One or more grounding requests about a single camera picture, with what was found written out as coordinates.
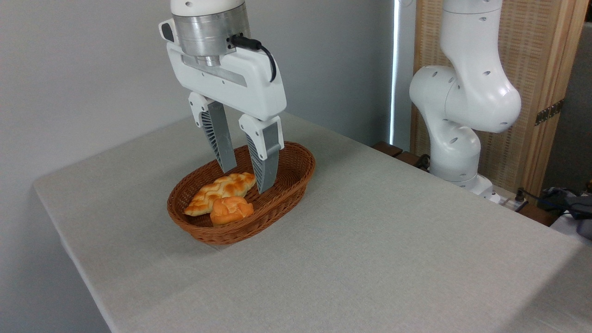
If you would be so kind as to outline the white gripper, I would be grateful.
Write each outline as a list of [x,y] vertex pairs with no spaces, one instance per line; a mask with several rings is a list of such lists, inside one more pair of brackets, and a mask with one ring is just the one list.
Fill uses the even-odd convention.
[[279,152],[284,148],[281,120],[276,115],[287,107],[278,65],[275,80],[271,80],[274,59],[264,51],[239,47],[221,55],[218,66],[202,65],[185,54],[178,42],[172,42],[177,38],[172,19],[161,22],[159,30],[177,80],[192,91],[188,100],[195,124],[203,129],[222,172],[237,166],[224,110],[228,105],[244,113],[239,124],[246,135],[258,192],[273,187]]

